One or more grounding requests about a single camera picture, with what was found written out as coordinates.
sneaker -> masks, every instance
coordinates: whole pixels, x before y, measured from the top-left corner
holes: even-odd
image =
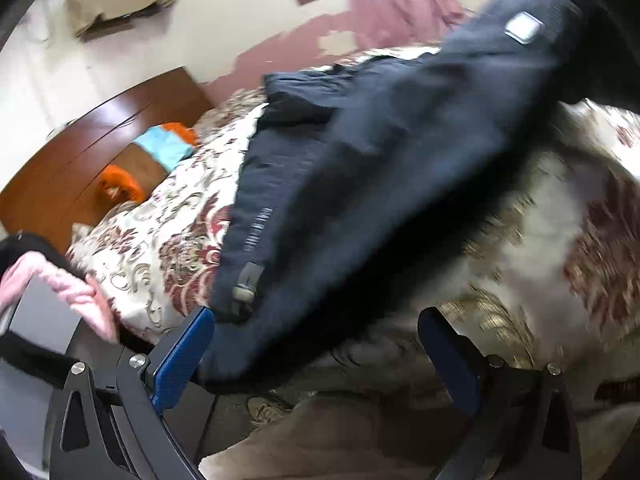
[[[270,424],[280,420],[291,411],[284,402],[267,397],[249,397],[246,408],[255,424]]]

pink curtain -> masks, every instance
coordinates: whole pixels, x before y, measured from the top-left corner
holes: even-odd
[[[361,48],[439,40],[464,18],[458,0],[349,0]]]

blue gripper pad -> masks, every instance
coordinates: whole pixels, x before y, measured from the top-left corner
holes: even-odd
[[[214,328],[213,312],[203,308],[162,362],[156,372],[151,397],[156,413],[161,414],[178,403],[200,358],[211,343]]]
[[[482,354],[468,338],[458,335],[436,308],[420,313],[418,337],[455,406],[475,415],[482,403],[486,368]]]

light blue cloth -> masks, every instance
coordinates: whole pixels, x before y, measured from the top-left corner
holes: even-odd
[[[193,146],[162,126],[149,128],[133,142],[151,155],[158,164],[162,164],[169,173],[175,170],[178,162],[194,151]]]

white tag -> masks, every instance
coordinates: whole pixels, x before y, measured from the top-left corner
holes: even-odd
[[[544,25],[544,23],[531,16],[528,12],[519,12],[509,20],[506,27],[504,27],[504,33],[523,45],[526,45],[534,40]]]

